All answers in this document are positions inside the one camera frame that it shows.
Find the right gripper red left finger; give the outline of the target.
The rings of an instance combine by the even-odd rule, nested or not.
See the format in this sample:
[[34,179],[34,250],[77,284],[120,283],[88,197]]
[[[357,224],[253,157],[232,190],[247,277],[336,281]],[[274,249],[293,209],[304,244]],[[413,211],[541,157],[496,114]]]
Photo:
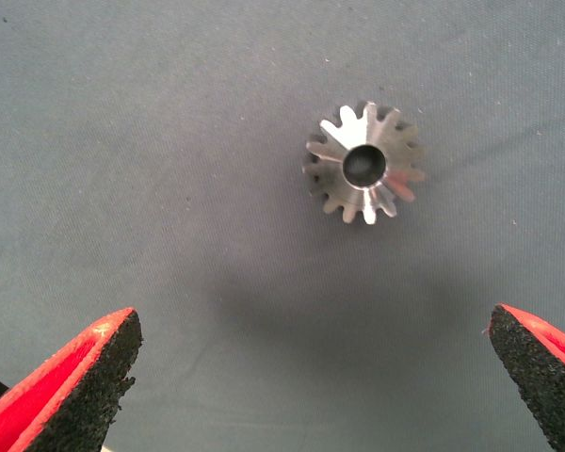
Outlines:
[[99,451],[134,385],[137,310],[105,315],[0,397],[0,451]]

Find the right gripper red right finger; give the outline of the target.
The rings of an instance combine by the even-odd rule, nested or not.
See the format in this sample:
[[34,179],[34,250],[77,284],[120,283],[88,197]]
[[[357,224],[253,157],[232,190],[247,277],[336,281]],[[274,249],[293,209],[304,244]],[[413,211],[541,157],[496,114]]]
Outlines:
[[492,347],[549,445],[565,451],[565,332],[516,307],[493,307]]

